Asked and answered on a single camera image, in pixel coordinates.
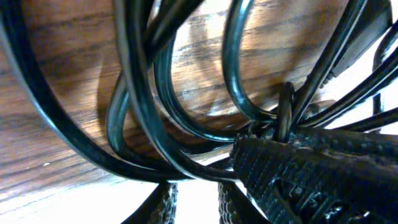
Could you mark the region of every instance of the black cord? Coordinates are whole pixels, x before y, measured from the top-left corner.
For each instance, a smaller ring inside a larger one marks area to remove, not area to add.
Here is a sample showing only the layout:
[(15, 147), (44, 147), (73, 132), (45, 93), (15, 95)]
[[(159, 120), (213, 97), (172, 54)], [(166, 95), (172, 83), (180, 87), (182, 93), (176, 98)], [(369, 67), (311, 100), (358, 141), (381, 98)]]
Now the black cord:
[(134, 180), (161, 182), (182, 180), (182, 174), (164, 175), (143, 169), (109, 155), (93, 142), (62, 109), (35, 60), (24, 24), (20, 1), (1, 1), (0, 34), (13, 74), (39, 115), (75, 152), (110, 173)]
[(370, 118), (348, 124), (337, 129), (347, 131), (374, 131), (398, 121), (398, 108), (371, 116)]
[(290, 128), (292, 126), (293, 97), (293, 83), (285, 82), (279, 94), (277, 115), (278, 128), (275, 133), (275, 140), (282, 143), (286, 143), (289, 139)]
[(293, 125), (298, 123), (315, 92), (330, 73), (333, 64), (339, 57), (340, 52), (344, 49), (349, 35), (353, 31), (365, 5), (366, 0), (348, 1), (346, 9), (329, 43), (326, 45), (313, 70), (301, 87), (301, 90), (297, 92), (297, 96), (293, 103)]
[[(134, 154), (134, 151), (133, 149), (127, 147), (123, 138), (124, 118), (126, 117), (126, 113), (128, 111), (128, 108), (130, 108), (130, 105), (131, 104), (129, 101), (129, 95), (127, 93), (125, 78), (119, 77), (119, 80), (116, 83), (116, 87), (114, 89), (111, 103), (109, 104), (108, 108), (106, 122), (107, 137), (109, 143), (114, 146), (115, 152), (121, 155), (128, 156), (130, 159), (132, 159), (131, 156), (133, 156), (132, 154)], [(199, 155), (207, 152), (218, 151), (226, 146), (226, 144), (223, 142), (213, 141), (189, 144), (176, 140), (172, 135), (169, 135), (169, 137), (178, 142), (181, 146), (183, 146), (182, 150), (186, 155)], [(153, 159), (149, 159), (147, 163), (150, 164), (151, 161), (153, 161)]]
[(324, 111), (300, 123), (302, 126), (319, 127), (328, 124), (342, 114), (355, 108), (359, 102), (374, 96), (398, 77), (398, 49), (378, 67), (372, 75), (359, 84), (354, 90), (342, 97)]
[(225, 25), (222, 66), (229, 95), (238, 109), (247, 117), (260, 121), (275, 121), (276, 114), (256, 106), (247, 96), (239, 72), (239, 48), (244, 24), (254, 0), (234, 0)]
[[(389, 56), (392, 46), (398, 39), (398, 22), (395, 22), (390, 31), (381, 40), (373, 58), (373, 70), (375, 71)], [(377, 115), (384, 111), (384, 98), (382, 93), (373, 97), (373, 115)], [(380, 133), (380, 129), (375, 129), (372, 133)]]
[[(147, 59), (148, 62), (151, 62), (152, 58), (154, 58), (157, 55), (157, 52), (160, 51), (161, 48), (163, 47), (163, 45), (154, 42), (154, 39), (157, 38), (155, 36), (155, 34), (161, 35), (163, 37), (163, 39), (161, 40), (162, 43), (167, 45), (168, 41), (165, 41), (164, 39), (171, 39), (174, 36), (173, 34), (176, 33), (176, 31), (179, 27), (176, 25), (182, 24), (182, 22), (183, 22), (183, 21), (176, 21), (174, 16), (176, 18), (185, 20), (195, 9), (193, 6), (198, 6), (197, 4), (192, 4), (192, 3), (193, 3), (193, 1), (178, 1), (178, 2), (162, 1), (159, 15), (154, 19), (154, 21), (152, 21), (149, 24), (149, 28), (144, 32), (144, 46), (147, 46), (145, 52), (147, 54), (147, 58), (149, 58), (149, 59)], [(124, 11), (125, 11), (124, 7), (119, 7), (119, 9), (115, 13), (122, 13)], [(117, 23), (119, 23), (121, 27), (124, 27), (125, 19), (126, 18), (121, 17), (118, 19)], [(161, 34), (159, 34), (160, 31), (158, 31), (158, 32), (153, 31), (153, 30), (157, 30), (157, 29), (162, 30), (163, 32)], [(125, 95), (114, 95), (114, 98), (112, 100), (120, 101), (122, 104), (118, 105), (118, 104), (111, 103), (113, 106), (120, 106), (120, 108), (116, 107), (109, 111), (117, 112), (117, 111), (120, 111), (122, 107), (123, 108), (129, 107), (128, 105), (124, 105), (125, 103), (129, 103), (129, 101), (128, 100), (123, 101), (123, 99), (128, 98), (128, 92), (127, 92), (127, 90), (124, 89), (125, 87), (118, 86), (120, 83), (123, 83), (123, 82), (118, 82), (116, 85), (116, 89), (120, 89), (120, 90), (118, 90), (118, 92), (123, 93)], [(123, 111), (123, 113), (120, 116), (125, 116), (126, 115), (125, 113), (127, 113), (127, 111), (126, 112)], [(108, 135), (108, 137), (110, 138), (109, 140), (111, 142), (119, 142), (119, 145), (122, 145), (123, 143), (121, 142), (121, 138), (122, 138), (123, 132), (121, 132), (121, 131), (122, 130), (118, 130), (118, 132)], [(191, 154), (191, 155), (202, 154), (202, 153), (211, 152), (211, 151), (217, 151), (226, 146), (225, 143), (220, 143), (220, 142), (204, 142), (201, 144), (186, 144), (184, 142), (179, 142), (179, 144), (183, 146), (184, 153)]]
[(159, 58), (154, 62), (156, 89), (164, 108), (178, 125), (195, 136), (218, 142), (233, 142), (235, 136), (239, 133), (238, 130), (215, 129), (197, 123), (179, 103), (174, 92), (171, 76), (174, 40), (175, 37), (161, 51)]
[(127, 31), (120, 32), (123, 28), (118, 28), (119, 49), (132, 107), (143, 130), (158, 151), (180, 172), (206, 180), (235, 181), (237, 176), (234, 172), (205, 167), (193, 162), (182, 152), (182, 146), (167, 134), (157, 114), (146, 76), (147, 58), (138, 26), (142, 13), (140, 10), (142, 0), (127, 2), (126, 6), (130, 9), (126, 15), (129, 23)]
[(122, 78), (119, 77), (116, 82), (116, 88), (113, 91), (111, 102), (108, 106), (108, 112), (106, 114), (106, 136), (108, 138), (109, 145), (120, 158), (133, 164), (145, 168), (162, 170), (162, 172), (170, 170), (175, 172), (176, 170), (167, 162), (135, 153), (134, 149), (126, 144), (123, 137), (123, 124), (130, 103), (128, 103), (129, 95), (123, 92), (127, 91), (126, 84), (121, 79)]

